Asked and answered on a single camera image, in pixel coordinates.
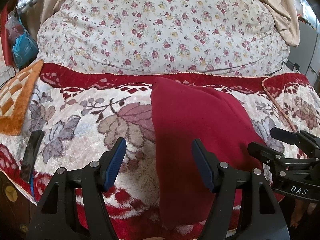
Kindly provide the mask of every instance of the black clamp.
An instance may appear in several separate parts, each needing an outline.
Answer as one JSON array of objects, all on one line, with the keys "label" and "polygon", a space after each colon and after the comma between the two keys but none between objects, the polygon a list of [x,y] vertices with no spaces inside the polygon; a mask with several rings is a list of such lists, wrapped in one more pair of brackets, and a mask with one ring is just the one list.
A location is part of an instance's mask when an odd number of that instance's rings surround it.
[{"label": "black clamp", "polygon": [[284,154],[265,145],[248,145],[251,156],[270,166],[272,189],[285,196],[317,203],[320,200],[320,138],[305,131],[289,132],[273,128],[270,135],[285,143],[296,145],[309,159],[286,158]]},{"label": "black clamp", "polygon": [[[236,170],[219,162],[199,139],[192,154],[204,185],[215,199],[198,240],[289,240],[289,232],[278,201],[260,169]],[[241,209],[235,235],[226,238],[236,189],[242,189]]]},{"label": "black clamp", "polygon": [[[110,151],[83,169],[58,168],[42,194],[26,240],[118,240],[101,192],[113,186],[125,153],[126,141],[118,138]],[[82,189],[89,229],[78,220],[76,188]]]}]

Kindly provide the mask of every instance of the black cable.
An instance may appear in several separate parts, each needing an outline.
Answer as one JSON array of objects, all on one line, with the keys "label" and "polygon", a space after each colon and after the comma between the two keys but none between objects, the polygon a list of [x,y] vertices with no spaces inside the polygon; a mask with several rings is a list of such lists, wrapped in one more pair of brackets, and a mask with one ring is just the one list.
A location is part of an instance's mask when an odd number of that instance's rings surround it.
[{"label": "black cable", "polygon": [[278,70],[276,70],[276,71],[273,71],[273,72],[272,72],[272,73],[270,73],[270,74],[265,74],[265,76],[272,76],[272,75],[274,75],[276,72],[278,72],[278,71],[282,70],[283,63],[284,63],[284,61],[282,62],[282,64],[281,64],[281,68],[280,68],[280,69],[278,69]]},{"label": "black cable", "polygon": [[1,89],[10,79],[14,78],[15,76],[16,76],[16,75],[14,75],[13,77],[10,77],[6,82],[2,83],[2,84],[0,85],[0,89]]}]

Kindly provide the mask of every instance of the floral blanket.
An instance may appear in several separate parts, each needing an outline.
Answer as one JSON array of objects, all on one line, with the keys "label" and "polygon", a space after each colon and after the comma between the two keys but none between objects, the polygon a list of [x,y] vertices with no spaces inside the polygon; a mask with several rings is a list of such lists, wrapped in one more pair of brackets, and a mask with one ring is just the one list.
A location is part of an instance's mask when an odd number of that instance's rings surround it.
[{"label": "floral blanket", "polygon": [[85,73],[290,71],[258,0],[66,0],[38,32],[38,59]]},{"label": "floral blanket", "polygon": [[[306,77],[286,73],[266,77],[225,77],[199,73],[161,75],[186,86],[207,86],[236,97],[249,114],[256,132],[268,146],[287,157],[303,158],[297,147],[272,139],[273,127],[306,130],[320,136],[320,99]],[[56,64],[44,64],[20,136],[0,134],[0,169],[33,201],[19,169],[31,131],[45,131],[35,164],[34,192],[39,200],[60,166],[83,168],[98,160],[118,137],[127,152],[114,186],[103,194],[120,239],[194,239],[203,222],[168,230],[159,216],[159,182],[155,169],[155,137],[150,93],[156,75],[84,74]],[[271,180],[268,169],[267,179]],[[81,191],[78,212],[86,225]],[[236,228],[234,207],[230,230]]]}]

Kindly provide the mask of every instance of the red towel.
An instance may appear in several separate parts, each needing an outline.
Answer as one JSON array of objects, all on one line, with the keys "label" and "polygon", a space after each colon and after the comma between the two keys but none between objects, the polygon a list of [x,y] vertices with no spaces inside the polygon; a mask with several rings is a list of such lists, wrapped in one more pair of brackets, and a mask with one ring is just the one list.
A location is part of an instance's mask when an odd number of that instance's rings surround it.
[{"label": "red towel", "polygon": [[[233,95],[213,88],[186,86],[157,78],[151,93],[156,135],[156,171],[160,181],[160,214],[168,228],[207,219],[214,195],[204,187],[191,153],[200,138],[219,161],[233,168],[262,170],[247,146],[264,143],[250,118]],[[234,205],[240,205],[237,190]]]}]

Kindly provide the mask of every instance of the metal screw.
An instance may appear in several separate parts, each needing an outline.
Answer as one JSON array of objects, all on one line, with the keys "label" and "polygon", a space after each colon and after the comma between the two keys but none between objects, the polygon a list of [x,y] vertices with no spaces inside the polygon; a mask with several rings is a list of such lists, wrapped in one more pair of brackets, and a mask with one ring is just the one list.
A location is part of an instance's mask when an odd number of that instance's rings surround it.
[{"label": "metal screw", "polygon": [[62,174],[62,173],[64,173],[64,168],[63,167],[60,167],[59,169],[57,169],[57,173],[58,174]]},{"label": "metal screw", "polygon": [[220,167],[227,168],[227,167],[229,167],[229,164],[226,162],[220,162]]},{"label": "metal screw", "polygon": [[93,168],[97,167],[98,165],[99,165],[99,162],[98,162],[98,161],[92,161],[92,162],[90,162],[90,166],[93,167]]},{"label": "metal screw", "polygon": [[257,168],[253,169],[254,174],[260,175],[261,171]]}]

